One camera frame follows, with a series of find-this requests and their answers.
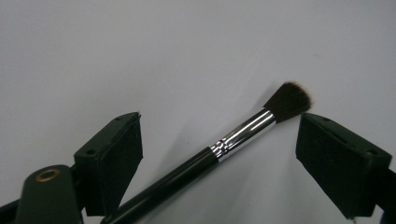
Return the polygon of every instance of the dark brown bristles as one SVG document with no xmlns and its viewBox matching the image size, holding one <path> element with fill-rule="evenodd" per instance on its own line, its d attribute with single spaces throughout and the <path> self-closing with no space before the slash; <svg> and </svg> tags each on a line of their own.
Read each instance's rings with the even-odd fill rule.
<svg viewBox="0 0 396 224">
<path fill-rule="evenodd" d="M 264 105 L 276 123 L 291 119 L 311 108 L 309 95 L 295 82 L 285 82 Z"/>
</svg>

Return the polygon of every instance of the white surface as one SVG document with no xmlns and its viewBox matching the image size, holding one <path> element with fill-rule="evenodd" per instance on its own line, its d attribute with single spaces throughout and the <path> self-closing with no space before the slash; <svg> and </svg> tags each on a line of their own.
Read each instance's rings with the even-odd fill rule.
<svg viewBox="0 0 396 224">
<path fill-rule="evenodd" d="M 309 90 L 312 113 L 395 156 L 395 60 L 392 0 L 3 0 L 0 204 L 139 110 L 145 158 L 126 201 L 287 80 Z M 350 223 L 295 159 L 298 124 L 279 125 L 140 223 Z"/>
</svg>

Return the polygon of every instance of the makeup brush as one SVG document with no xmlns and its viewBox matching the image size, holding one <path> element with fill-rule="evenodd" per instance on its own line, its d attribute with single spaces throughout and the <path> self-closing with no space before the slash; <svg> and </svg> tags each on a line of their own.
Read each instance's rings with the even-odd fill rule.
<svg viewBox="0 0 396 224">
<path fill-rule="evenodd" d="M 300 115 L 311 107 L 308 94 L 295 82 L 284 83 L 264 105 L 264 109 L 226 134 L 211 147 L 178 166 L 156 183 L 123 204 L 102 224 L 133 223 L 160 203 L 208 172 L 241 149 L 260 133 Z"/>
</svg>

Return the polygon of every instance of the bristle tuft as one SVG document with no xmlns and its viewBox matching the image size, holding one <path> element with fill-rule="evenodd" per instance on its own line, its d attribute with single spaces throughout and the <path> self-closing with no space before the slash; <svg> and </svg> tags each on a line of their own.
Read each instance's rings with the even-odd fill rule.
<svg viewBox="0 0 396 224">
<path fill-rule="evenodd" d="M 311 99 L 295 82 L 285 82 L 264 105 L 276 118 L 276 123 L 302 114 L 311 108 Z"/>
</svg>

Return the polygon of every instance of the silver ferrule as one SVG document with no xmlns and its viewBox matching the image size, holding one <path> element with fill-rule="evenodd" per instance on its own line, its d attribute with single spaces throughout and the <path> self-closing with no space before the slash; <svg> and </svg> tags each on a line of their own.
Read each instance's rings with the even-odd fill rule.
<svg viewBox="0 0 396 224">
<path fill-rule="evenodd" d="M 276 120 L 274 115 L 271 111 L 264 108 L 262 111 L 233 129 L 230 133 L 226 134 L 216 144 L 210 147 L 210 149 L 212 149 L 219 161 L 224 161 L 230 155 L 254 140 L 261 133 L 275 126 L 275 124 Z"/>
</svg>

